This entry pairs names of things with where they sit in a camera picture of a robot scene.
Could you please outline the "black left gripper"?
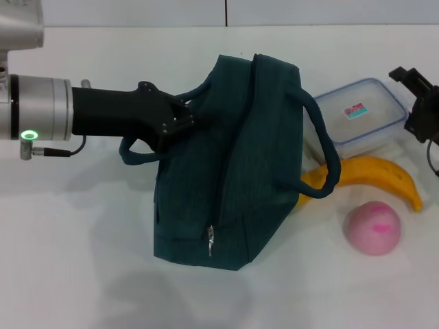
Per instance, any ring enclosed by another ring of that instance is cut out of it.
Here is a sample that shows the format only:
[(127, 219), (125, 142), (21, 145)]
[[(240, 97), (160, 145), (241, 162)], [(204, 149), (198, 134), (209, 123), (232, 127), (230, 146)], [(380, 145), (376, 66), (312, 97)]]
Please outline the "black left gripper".
[(150, 82), (139, 82), (131, 91), (73, 87), (72, 134), (132, 137), (153, 151), (168, 151), (193, 133), (195, 119), (190, 117), (189, 103), (210, 87), (202, 84), (179, 95)]

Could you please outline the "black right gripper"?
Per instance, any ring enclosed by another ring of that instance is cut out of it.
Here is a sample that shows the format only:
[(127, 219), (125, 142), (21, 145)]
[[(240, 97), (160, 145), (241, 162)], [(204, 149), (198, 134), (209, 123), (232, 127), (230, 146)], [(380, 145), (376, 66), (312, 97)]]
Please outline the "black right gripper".
[(420, 143), (438, 143), (438, 89), (415, 68), (406, 70), (400, 66), (390, 71), (389, 77), (402, 83), (416, 98), (404, 128)]

